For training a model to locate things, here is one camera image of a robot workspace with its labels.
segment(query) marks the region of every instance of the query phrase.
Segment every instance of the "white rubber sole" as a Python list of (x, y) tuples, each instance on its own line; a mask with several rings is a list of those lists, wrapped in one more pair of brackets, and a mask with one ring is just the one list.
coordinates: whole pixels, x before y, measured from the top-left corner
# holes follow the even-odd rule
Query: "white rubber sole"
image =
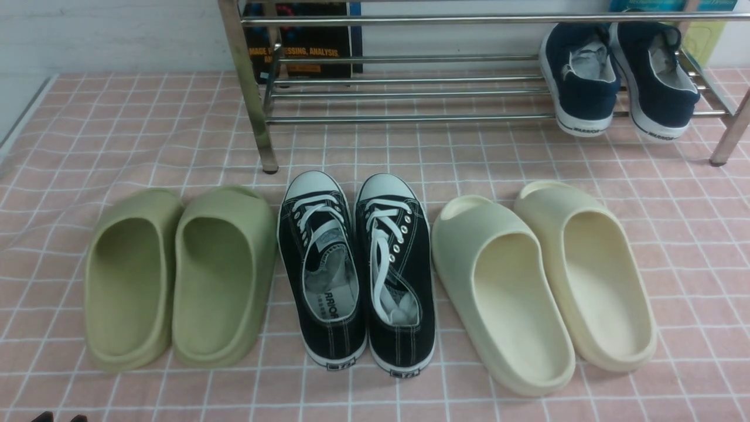
[(630, 117), (633, 119), (635, 127), (648, 140), (654, 143), (671, 143), (678, 137), (682, 136), (689, 125), (684, 128), (669, 128), (654, 122), (641, 109), (641, 103), (638, 97), (638, 84), (635, 82), (635, 74), (630, 68), (625, 53), (620, 47), (620, 40), (617, 39), (617, 23), (610, 26), (610, 48), (617, 61), (617, 66), (625, 77), (628, 85), (628, 98), (630, 98)]
[(302, 343), (304, 344), (304, 349), (307, 351), (307, 355), (310, 356), (310, 359), (312, 359), (313, 362), (317, 363), (318, 365), (325, 367), (329, 371), (340, 371), (342, 369), (354, 366), (354, 364), (357, 363), (357, 360), (365, 352), (365, 348), (368, 345), (367, 337), (365, 336), (362, 345), (359, 346), (359, 348), (357, 348), (357, 350), (354, 351), (354, 353), (350, 356), (347, 356), (343, 359), (328, 359), (312, 351), (308, 344), (304, 341), (304, 339)]
[(601, 120), (584, 120), (567, 114), (563, 109), (563, 106), (560, 105), (560, 93), (557, 91), (557, 83), (552, 74), (552, 67), (547, 60), (546, 53), (547, 41), (549, 40), (551, 33), (552, 31), (548, 32), (541, 41), (541, 47), (539, 47), (539, 64), (541, 67), (541, 74), (544, 76), (544, 80), (547, 81), (547, 86), (549, 87), (550, 94), (554, 100), (557, 125), (562, 131), (573, 136), (599, 136), (600, 134), (603, 134), (612, 123), (612, 115)]
[[(328, 176), (333, 181), (333, 183), (336, 184), (336, 187), (338, 188), (339, 192), (341, 192), (343, 196), (343, 201), (344, 201), (344, 203), (342, 204), (343, 206), (341, 208), (345, 209), (346, 212), (349, 213), (350, 210), (349, 210), (349, 203), (347, 202), (347, 195), (344, 193), (344, 190), (341, 188), (341, 185), (339, 185), (336, 179), (334, 179), (333, 177), (330, 177), (328, 174), (326, 174), (326, 176)], [(281, 200), (281, 203), (284, 204), (284, 202), (286, 201), (287, 201), (287, 194), (284, 194), (284, 197)], [(276, 218), (276, 243), (277, 244), (280, 244), (279, 243), (279, 227), (280, 226), (281, 226), (281, 219)], [(279, 255), (281, 256), (281, 264), (284, 265), (284, 268), (286, 268), (287, 263), (284, 262), (284, 254), (280, 253)], [(355, 363), (357, 363), (357, 359), (359, 359), (362, 356), (362, 354), (365, 352), (365, 348), (368, 345), (368, 341), (367, 341), (367, 336), (365, 336), (364, 341), (362, 342), (362, 345), (359, 346), (359, 348), (357, 348), (357, 350), (354, 351), (353, 354), (351, 354), (350, 356), (344, 357), (342, 359), (328, 359), (327, 357), (318, 355), (317, 353), (315, 353), (314, 351), (310, 349), (310, 346), (308, 346), (308, 344), (305, 342), (304, 336), (302, 336), (302, 344), (304, 344), (304, 349), (307, 351), (307, 355), (310, 356), (310, 359), (312, 359), (313, 362), (317, 363), (320, 366), (325, 367), (329, 371), (338, 371), (341, 369), (349, 368), (353, 366)]]
[(427, 365), (430, 364), (430, 361), (435, 354), (435, 342), (432, 343), (432, 350), (430, 351), (430, 354), (422, 362), (417, 363), (414, 366), (394, 366), (388, 362), (385, 362), (380, 358), (380, 356), (378, 356), (377, 353), (375, 353), (375, 350), (373, 350), (372, 342), (370, 342), (370, 354), (373, 355), (373, 359), (375, 360), (375, 363), (377, 363), (377, 366), (380, 366), (380, 368), (386, 371), (390, 376), (394, 378), (414, 378), (419, 375), (422, 370), (427, 367)]
[[(425, 208), (422, 205), (422, 202), (417, 197), (417, 195), (414, 193), (414, 190), (412, 189), (412, 187), (409, 186), (409, 183), (406, 183), (403, 180), (401, 180), (401, 181), (412, 192), (412, 195), (414, 196), (414, 198), (419, 203), (419, 209), (422, 211), (422, 215), (425, 218), (427, 218), (427, 213), (425, 212)], [(362, 195), (362, 188), (360, 187), (359, 192), (357, 192), (357, 198), (354, 200), (354, 207), (356, 207), (357, 204), (359, 203), (359, 197), (361, 195)], [(352, 222), (354, 224), (354, 227), (356, 228), (357, 227), (357, 221), (356, 221), (357, 213), (356, 213), (356, 210), (354, 210), (354, 211), (355, 212), (352, 212)], [(429, 234), (430, 234), (430, 225), (427, 224), (427, 235), (429, 235)], [(430, 253), (430, 265), (431, 264), (432, 264), (432, 253)], [(434, 277), (432, 277), (432, 274), (430, 275), (430, 289), (432, 291), (434, 291), (434, 289), (435, 289), (435, 279), (434, 279)], [(435, 303), (434, 303), (434, 297), (433, 297), (433, 308), (437, 311), (437, 307), (435, 306)], [(437, 341), (437, 338), (433, 341), (433, 343), (432, 343), (432, 350), (430, 351), (430, 354), (422, 362), (419, 362), (419, 363), (417, 363), (414, 366), (402, 367), (402, 366), (394, 366), (394, 365), (391, 365), (388, 362), (385, 362), (380, 356), (377, 355), (377, 353), (375, 353), (375, 350), (373, 350), (372, 342), (369, 340), (369, 338), (370, 338), (370, 334), (369, 333), (367, 334), (367, 337), (368, 337), (367, 340), (370, 343), (370, 354), (372, 354), (373, 359), (375, 360), (375, 363), (377, 364), (377, 366), (380, 366), (380, 368), (382, 370), (386, 371), (390, 376), (392, 376), (394, 378), (414, 378), (417, 375), (419, 375), (419, 373), (424, 368), (426, 368), (427, 365), (432, 360), (432, 356), (435, 354), (435, 342)]]

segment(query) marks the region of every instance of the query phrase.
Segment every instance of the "floor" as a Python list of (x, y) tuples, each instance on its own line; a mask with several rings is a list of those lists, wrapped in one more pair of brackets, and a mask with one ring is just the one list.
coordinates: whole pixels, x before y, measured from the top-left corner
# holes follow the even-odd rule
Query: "floor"
[[(750, 85), (750, 69), (713, 74), (735, 101)], [(359, 113), (549, 107), (541, 97), (357, 104)], [(321, 110), (347, 107), (277, 106), (292, 115)], [(750, 143), (726, 166), (710, 167), (717, 121), (696, 120), (668, 145), (642, 142), (624, 119), (587, 140), (547, 123), (279, 127), (282, 167), (270, 176), (244, 113), (233, 73), (53, 82), (0, 166), (0, 420), (26, 422), (44, 410), (63, 421), (83, 413), (109, 422), (750, 420)], [(368, 353), (352, 369), (328, 373), (305, 357), (279, 265), (263, 332), (239, 365), (193, 370), (167, 353), (121, 375), (92, 368), (83, 256), (104, 208), (148, 186), (189, 201), (230, 183), (277, 206), (308, 169), (329, 172), (350, 197), (367, 176), (390, 171), (412, 184), (431, 218), (459, 194), (509, 205), (539, 179), (588, 191), (631, 241), (659, 327), (653, 362), (617, 375), (581, 361), (558, 393), (513, 396), (491, 381), (436, 282), (439, 343), (419, 377), (389, 378)]]

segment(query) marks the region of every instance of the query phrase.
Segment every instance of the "heel label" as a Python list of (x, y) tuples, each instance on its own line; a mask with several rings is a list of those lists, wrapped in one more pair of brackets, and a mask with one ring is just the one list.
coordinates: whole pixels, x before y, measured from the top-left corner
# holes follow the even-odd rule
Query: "heel label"
[(414, 378), (417, 375), (419, 375), (419, 369), (416, 369), (410, 372), (401, 372), (401, 371), (395, 371), (391, 369), (390, 374), (393, 378), (401, 378), (401, 379)]
[(329, 371), (341, 371), (342, 369), (346, 369), (350, 366), (353, 366), (355, 363), (357, 363), (357, 358), (354, 357), (351, 360), (348, 360), (344, 363), (327, 363), (325, 365), (326, 369)]

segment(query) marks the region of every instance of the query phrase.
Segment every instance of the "stainless steel shoe rack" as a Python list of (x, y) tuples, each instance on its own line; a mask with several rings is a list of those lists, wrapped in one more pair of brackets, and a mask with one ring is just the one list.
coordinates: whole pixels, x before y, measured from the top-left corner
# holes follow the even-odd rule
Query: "stainless steel shoe rack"
[[(303, 86), (331, 86), (331, 85), (397, 85), (397, 84), (451, 84), (451, 83), (510, 83), (536, 80), (539, 75), (517, 75), (498, 77), (436, 77), (436, 78), (378, 78), (364, 79), (352, 78), (345, 80), (300, 80), (287, 77), (276, 78), (276, 70), (287, 64), (374, 64), (374, 63), (434, 63), (434, 62), (495, 62), (495, 61), (528, 61), (536, 62), (536, 54), (528, 56), (504, 56), (504, 55), (451, 55), (451, 56), (371, 56), (352, 58), (293, 58), (284, 57), (284, 49), (281, 46), (281, 37), (278, 29), (282, 26), (404, 26), (404, 25), (430, 25), (430, 24), (459, 24), (459, 25), (481, 25), (481, 24), (518, 24), (518, 23), (557, 23), (557, 22), (628, 22), (635, 20), (679, 22), (680, 29), (684, 31), (692, 21), (736, 21), (750, 20), (749, 13), (734, 12), (696, 12), (700, 0), (688, 0), (685, 10), (672, 13), (615, 13), (615, 14), (503, 14), (503, 15), (457, 15), (457, 16), (363, 16), (363, 17), (277, 17), (275, 3), (281, 0), (265, 0), (265, 16), (257, 18), (243, 18), (239, 13), (237, 0), (218, 0), (226, 37), (229, 40), (229, 48), (232, 52), (234, 64), (237, 67), (242, 96), (244, 97), (247, 115), (253, 128), (255, 142), (260, 154), (263, 171), (276, 173), (278, 163), (274, 154), (272, 140), (269, 133), (270, 125), (334, 125), (334, 124), (362, 124), (362, 123), (387, 123), (387, 122), (519, 122), (537, 119), (554, 119), (553, 113), (539, 114), (494, 114), (494, 115), (384, 115), (384, 116), (274, 116), (273, 105), (275, 100), (298, 100), (305, 99), (417, 99), (417, 98), (475, 98), (502, 95), (539, 95), (542, 90), (529, 88), (494, 89), (476, 92), (444, 92), (442, 90), (419, 92), (315, 92), (308, 90), (294, 90)], [(269, 72), (268, 83), (263, 98), (253, 74), (253, 65), (248, 54), (248, 46), (245, 40), (244, 27), (267, 27), (271, 42), (274, 45), (274, 56)], [(704, 76), (700, 65), (687, 53), (679, 52), (679, 59), (690, 76), (698, 85), (703, 97), (711, 106), (711, 110), (696, 110), (695, 118), (721, 119), (726, 126), (724, 135), (713, 151), (709, 161), (713, 166), (726, 164), (729, 156), (740, 141), (743, 133), (750, 125), (750, 90), (737, 108), (734, 107), (712, 84), (712, 81)], [(282, 92), (278, 91), (281, 86), (288, 86)], [(628, 112), (619, 112), (616, 116), (627, 116)]]

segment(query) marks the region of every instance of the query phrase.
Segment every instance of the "black canvas sneaker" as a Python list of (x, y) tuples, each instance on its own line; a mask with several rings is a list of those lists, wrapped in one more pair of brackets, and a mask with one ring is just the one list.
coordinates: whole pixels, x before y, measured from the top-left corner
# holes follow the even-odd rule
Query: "black canvas sneaker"
[(360, 277), (369, 281), (370, 351), (391, 376), (415, 377), (435, 349), (425, 211), (403, 180), (381, 173), (362, 185), (354, 215)]
[(319, 171), (300, 174), (286, 192), (277, 236), (304, 346), (319, 365), (348, 368), (365, 351), (367, 326), (349, 245), (347, 199)]

